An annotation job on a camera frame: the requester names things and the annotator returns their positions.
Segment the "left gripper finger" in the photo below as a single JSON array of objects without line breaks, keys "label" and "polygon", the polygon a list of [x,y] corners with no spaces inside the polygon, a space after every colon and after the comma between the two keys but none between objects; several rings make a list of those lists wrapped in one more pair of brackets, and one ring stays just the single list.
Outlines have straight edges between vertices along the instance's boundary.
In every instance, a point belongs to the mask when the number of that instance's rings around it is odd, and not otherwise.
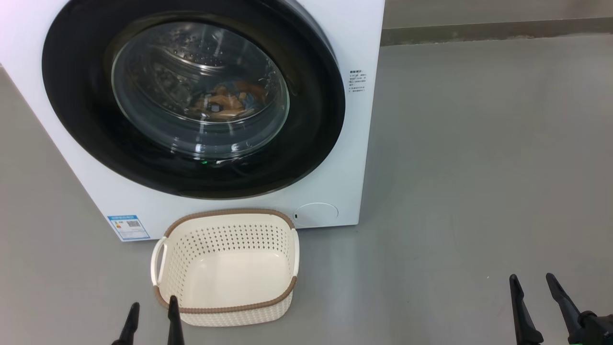
[{"label": "left gripper finger", "polygon": [[138,302],[132,303],[127,319],[120,332],[118,339],[112,342],[112,345],[133,345],[134,335],[138,329],[139,323],[140,304]]},{"label": "left gripper finger", "polygon": [[170,297],[167,317],[170,321],[167,344],[184,345],[185,342],[182,332],[180,306],[178,304],[178,299],[175,296]]}]

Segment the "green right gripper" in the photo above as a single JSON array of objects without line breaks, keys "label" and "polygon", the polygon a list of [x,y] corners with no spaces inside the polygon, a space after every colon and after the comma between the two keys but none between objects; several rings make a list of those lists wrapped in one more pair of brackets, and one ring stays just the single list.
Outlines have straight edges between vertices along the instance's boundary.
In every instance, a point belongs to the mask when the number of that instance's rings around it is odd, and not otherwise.
[{"label": "green right gripper", "polygon": [[[553,299],[558,304],[568,332],[570,345],[612,345],[613,315],[596,316],[590,310],[580,312],[562,288],[556,276],[547,273],[546,281]],[[510,275],[510,294],[515,340],[517,345],[540,345],[544,338],[536,330],[525,305],[524,292],[518,277]]]}]

